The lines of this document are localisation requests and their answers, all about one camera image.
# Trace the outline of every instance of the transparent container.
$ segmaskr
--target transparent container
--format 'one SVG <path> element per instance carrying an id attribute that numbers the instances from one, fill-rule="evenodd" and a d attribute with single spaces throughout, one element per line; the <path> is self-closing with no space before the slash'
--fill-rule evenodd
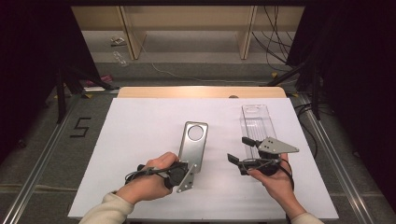
<path id="1" fill-rule="evenodd" d="M 253 140 L 262 141 L 266 137 L 276 138 L 273 123 L 266 105 L 242 105 L 240 117 L 242 135 Z M 245 145 L 247 159 L 258 159 L 256 147 Z"/>

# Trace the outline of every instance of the hand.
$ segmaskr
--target hand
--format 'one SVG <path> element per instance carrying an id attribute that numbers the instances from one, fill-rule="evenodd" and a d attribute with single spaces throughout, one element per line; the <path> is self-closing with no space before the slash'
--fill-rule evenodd
<path id="1" fill-rule="evenodd" d="M 289 160 L 286 153 L 281 154 L 280 158 L 285 161 Z M 290 173 L 291 169 L 285 161 L 282 161 L 280 165 Z M 291 181 L 283 171 L 278 170 L 274 175 L 270 176 L 263 175 L 259 170 L 249 170 L 247 173 L 262 182 L 270 196 L 282 206 L 290 219 L 306 212 L 297 201 L 291 187 Z"/>
<path id="2" fill-rule="evenodd" d="M 148 161 L 143 170 L 148 167 L 164 169 L 171 166 L 175 161 L 179 161 L 177 155 L 166 152 L 161 157 Z M 170 193 L 172 193 L 172 190 L 165 187 L 162 177 L 159 175 L 143 175 L 120 188 L 116 194 L 128 203 L 136 204 L 140 201 L 163 198 Z"/>

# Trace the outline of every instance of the person's left hand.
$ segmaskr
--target person's left hand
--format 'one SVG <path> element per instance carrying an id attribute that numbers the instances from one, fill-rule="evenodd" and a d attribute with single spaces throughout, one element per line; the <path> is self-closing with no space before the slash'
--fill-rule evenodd
<path id="1" fill-rule="evenodd" d="M 164 169 L 171 166 L 175 161 L 179 161 L 177 155 L 172 152 L 166 152 L 161 157 L 148 161 L 143 169 L 147 169 L 148 167 Z M 172 190 L 165 186 L 162 177 L 159 175 L 143 175 L 120 188 L 116 195 L 128 203 L 136 204 L 140 201 L 163 198 L 170 193 L 172 193 Z"/>

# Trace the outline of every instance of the plastic case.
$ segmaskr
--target plastic case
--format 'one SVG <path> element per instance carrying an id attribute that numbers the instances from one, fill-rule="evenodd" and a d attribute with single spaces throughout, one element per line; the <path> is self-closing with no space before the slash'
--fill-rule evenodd
<path id="1" fill-rule="evenodd" d="M 273 123 L 266 105 L 242 105 L 240 117 L 242 135 L 253 140 L 262 141 L 266 137 L 276 138 Z M 245 145 L 247 159 L 258 159 L 255 147 Z"/>

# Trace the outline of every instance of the beige sleeve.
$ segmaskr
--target beige sleeve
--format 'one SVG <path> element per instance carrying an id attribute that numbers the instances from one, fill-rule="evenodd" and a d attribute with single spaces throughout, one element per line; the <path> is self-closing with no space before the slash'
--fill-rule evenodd
<path id="1" fill-rule="evenodd" d="M 101 204 L 92 208 L 80 224 L 121 224 L 134 211 L 134 205 L 127 203 L 114 193 L 108 193 Z"/>
<path id="2" fill-rule="evenodd" d="M 291 224 L 322 224 L 323 222 L 309 213 L 301 214 L 291 220 Z"/>

